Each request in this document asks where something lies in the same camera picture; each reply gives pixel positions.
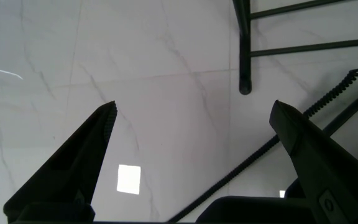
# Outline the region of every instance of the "black coiled cable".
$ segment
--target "black coiled cable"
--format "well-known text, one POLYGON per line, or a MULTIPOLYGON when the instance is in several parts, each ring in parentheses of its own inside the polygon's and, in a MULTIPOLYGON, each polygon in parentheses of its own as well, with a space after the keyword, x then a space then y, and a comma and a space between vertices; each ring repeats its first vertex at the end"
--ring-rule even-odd
MULTIPOLYGON (((315 104, 309 107, 303 115, 307 118, 311 118, 314 114, 316 114, 319 110, 325 107, 328 103, 330 103, 333 99, 338 97, 341 93, 343 93, 354 81, 357 80, 358 77, 358 69, 354 69, 349 71, 346 77, 331 91, 325 94, 320 100, 318 100, 315 104)), ((256 150, 249 156, 246 160, 241 162, 236 168, 234 168, 228 175, 223 177, 220 181, 210 187, 206 192, 204 192, 201 196, 199 196, 194 202, 189 204, 182 211, 177 213, 174 217, 168 220, 168 222, 178 222, 183 217, 188 215, 191 211, 193 211, 196 207, 201 205, 205 200, 210 198, 212 194, 217 192, 220 188, 225 186, 228 182, 230 182, 233 178, 239 175, 242 171, 244 171, 247 167, 249 167, 252 163, 254 163, 257 159, 263 156, 266 152, 268 152, 273 146, 275 146, 278 142, 280 142, 277 135, 275 135, 272 139, 267 141, 261 148, 256 150)))

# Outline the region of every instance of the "thin black wire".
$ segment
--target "thin black wire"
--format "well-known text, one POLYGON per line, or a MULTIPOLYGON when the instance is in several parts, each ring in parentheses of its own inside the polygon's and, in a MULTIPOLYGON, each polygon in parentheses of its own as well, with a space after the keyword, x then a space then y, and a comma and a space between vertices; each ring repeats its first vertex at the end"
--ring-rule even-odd
MULTIPOLYGON (((315 104, 309 107, 303 115, 307 118, 311 118, 314 114, 316 114, 319 110, 325 107, 328 103, 330 103, 333 99, 343 93, 351 84, 353 84, 358 77, 358 68, 349 71, 346 77, 336 85, 331 91, 325 94, 320 100, 318 100, 315 104)), ((242 171, 244 171, 247 167, 249 167, 252 163, 254 163, 258 158, 263 156, 266 152, 268 152, 273 146, 279 143, 280 140, 277 135, 275 135, 272 139, 267 141, 261 148, 256 150, 249 156, 246 160, 241 162, 236 168, 234 168, 228 175, 224 176, 220 181, 210 187, 206 192, 204 192, 201 196, 199 196, 194 202, 191 202, 187 207, 185 207, 182 211, 177 213, 174 217, 168 220, 168 222, 178 222, 183 217, 188 215, 191 211, 193 211, 196 207, 201 205, 205 200, 210 198, 212 194, 217 192, 220 188, 225 186, 228 182, 230 182, 233 178, 239 175, 242 171)))

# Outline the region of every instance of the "marble tile floor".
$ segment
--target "marble tile floor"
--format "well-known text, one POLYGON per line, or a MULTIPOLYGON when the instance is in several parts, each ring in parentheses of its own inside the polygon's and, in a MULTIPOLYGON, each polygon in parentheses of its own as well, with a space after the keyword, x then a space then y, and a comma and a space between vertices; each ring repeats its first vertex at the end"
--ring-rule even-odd
MULTIPOLYGON (((253 0, 252 11, 304 1, 253 0)), ((251 31, 252 50, 358 39, 358 1, 251 31)), ((105 102, 119 113, 95 220, 164 222, 274 135, 275 100, 303 111, 358 67, 358 47, 253 58, 243 96, 238 53, 230 0, 0 0, 0 223, 4 202, 105 102)), ((357 97, 358 81, 313 122, 357 97)), ((358 113, 333 138, 358 158, 358 113)), ((279 197, 295 178, 277 146, 182 221, 225 195, 279 197)))

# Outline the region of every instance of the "black cable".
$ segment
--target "black cable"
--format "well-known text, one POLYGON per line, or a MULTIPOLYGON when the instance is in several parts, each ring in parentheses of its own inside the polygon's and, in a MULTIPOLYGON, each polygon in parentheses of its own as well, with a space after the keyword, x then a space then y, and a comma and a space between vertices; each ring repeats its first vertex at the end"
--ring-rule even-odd
MULTIPOLYGON (((329 102, 339 96, 343 91, 345 91, 354 81, 357 80, 358 77, 358 69, 354 69, 349 71, 346 77, 331 91, 325 94, 320 100, 318 100, 315 104, 309 107, 303 115, 307 118, 311 118, 314 114, 316 114, 319 110, 325 107, 329 102)), ((275 146, 279 142, 279 138, 275 135, 272 139, 267 141, 261 148, 256 150, 249 156, 246 160, 241 162, 236 168, 234 168, 228 175, 223 177, 220 181, 210 187, 206 192, 204 192, 201 196, 199 196, 194 202, 189 204, 182 211, 177 213, 174 217, 168 220, 168 222, 178 222, 183 217, 188 215, 191 211, 193 211, 196 207, 201 205, 205 200, 210 198, 212 194, 217 192, 220 188, 225 186, 228 182, 230 182, 233 178, 239 175, 242 171, 244 171, 247 167, 249 167, 252 163, 254 163, 258 158, 263 156, 266 152, 268 152, 273 146, 275 146)))

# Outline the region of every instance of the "black metal bar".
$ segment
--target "black metal bar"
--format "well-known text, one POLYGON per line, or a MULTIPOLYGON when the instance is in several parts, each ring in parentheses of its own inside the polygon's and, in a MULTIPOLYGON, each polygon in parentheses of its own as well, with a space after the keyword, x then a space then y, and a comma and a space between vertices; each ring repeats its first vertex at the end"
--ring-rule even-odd
POLYGON ((301 9, 307 9, 310 7, 317 7, 317 6, 322 6, 325 4, 331 4, 334 2, 340 2, 340 1, 347 1, 347 0, 314 0, 314 1, 308 1, 308 2, 304 2, 304 3, 299 3, 299 4, 293 4, 291 6, 284 6, 284 7, 279 7, 276 9, 270 9, 270 10, 266 10, 266 11, 262 11, 262 12, 255 12, 252 13, 250 15, 250 19, 259 19, 262 17, 267 17, 267 16, 273 16, 273 15, 277 15, 277 14, 282 14, 282 13, 286 13, 286 12, 293 12, 293 11, 297 11, 297 10, 301 10, 301 9))
POLYGON ((251 83, 251 39, 250 39, 250 0, 233 0, 237 21, 240 28, 240 56, 239 56, 239 90, 248 95, 252 90, 251 83))
POLYGON ((333 135, 347 120, 358 112, 358 99, 353 101, 344 111, 336 116, 324 129, 327 136, 333 135))
POLYGON ((277 55, 277 54, 290 54, 297 52, 308 52, 314 50, 328 50, 328 49, 337 49, 343 47, 357 47, 358 40, 345 40, 339 42, 331 42, 325 44, 312 44, 312 45, 304 45, 297 47, 285 47, 280 49, 269 49, 269 50, 257 50, 250 53, 251 57, 261 57, 268 55, 277 55))

